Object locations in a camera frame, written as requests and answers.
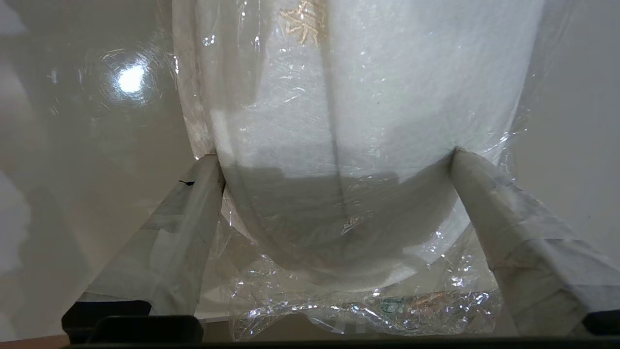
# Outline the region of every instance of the gold embroidery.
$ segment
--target gold embroidery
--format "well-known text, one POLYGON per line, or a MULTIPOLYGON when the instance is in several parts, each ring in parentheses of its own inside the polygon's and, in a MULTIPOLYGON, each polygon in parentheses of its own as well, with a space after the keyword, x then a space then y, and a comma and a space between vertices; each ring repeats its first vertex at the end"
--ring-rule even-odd
POLYGON ((280 15, 286 21, 287 34, 299 33, 299 43, 304 44, 308 35, 315 45, 325 31, 325 5, 318 0, 300 0, 296 9, 282 9, 280 15))

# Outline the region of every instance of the gold pattern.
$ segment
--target gold pattern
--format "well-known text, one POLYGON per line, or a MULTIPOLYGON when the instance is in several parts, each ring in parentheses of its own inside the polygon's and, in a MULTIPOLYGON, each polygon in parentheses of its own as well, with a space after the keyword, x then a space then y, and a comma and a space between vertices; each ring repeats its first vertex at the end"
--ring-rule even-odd
POLYGON ((306 43, 308 36, 319 46, 319 37, 325 32, 325 5, 318 0, 300 0, 296 9, 281 9, 280 15, 286 21, 284 31, 298 34, 299 43, 306 43))

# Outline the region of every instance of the plastic wrap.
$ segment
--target plastic wrap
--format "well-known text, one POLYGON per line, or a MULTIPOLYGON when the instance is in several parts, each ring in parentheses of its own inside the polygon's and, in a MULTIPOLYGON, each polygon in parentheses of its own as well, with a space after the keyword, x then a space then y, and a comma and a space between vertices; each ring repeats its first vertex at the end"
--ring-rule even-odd
POLYGON ((518 168, 514 164, 510 145, 519 139, 520 133, 528 130, 527 121, 532 105, 540 95, 539 87, 556 60, 556 52, 559 45, 564 42, 564 34, 573 22, 574 13, 578 12, 579 6, 583 7, 586 4, 577 0, 545 1, 519 107, 515 112, 508 137, 504 137, 502 143, 498 144, 498 147, 503 147, 498 166, 502 171, 512 174, 513 179, 518 175, 518 168))
POLYGON ((207 270, 235 339, 292 312, 341 333, 492 329, 497 284, 448 165, 457 145, 499 162, 543 5, 175 4, 198 57, 178 74, 200 76, 229 189, 207 270))

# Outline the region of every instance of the white cloth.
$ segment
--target white cloth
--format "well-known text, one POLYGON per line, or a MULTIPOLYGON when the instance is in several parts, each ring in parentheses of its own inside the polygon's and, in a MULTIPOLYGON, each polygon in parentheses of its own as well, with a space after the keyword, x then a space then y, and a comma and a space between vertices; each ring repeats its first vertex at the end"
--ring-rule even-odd
POLYGON ((542 6, 199 2, 203 98, 249 233, 337 289, 437 260, 469 223, 448 157, 497 161, 542 6))

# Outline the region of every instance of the wooden surface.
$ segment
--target wooden surface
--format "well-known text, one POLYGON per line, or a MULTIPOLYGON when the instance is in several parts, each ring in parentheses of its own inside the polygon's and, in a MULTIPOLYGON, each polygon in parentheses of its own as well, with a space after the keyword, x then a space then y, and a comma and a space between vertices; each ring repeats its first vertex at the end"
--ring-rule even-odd
POLYGON ((58 349, 69 345, 66 335, 0 342, 0 349, 58 349))

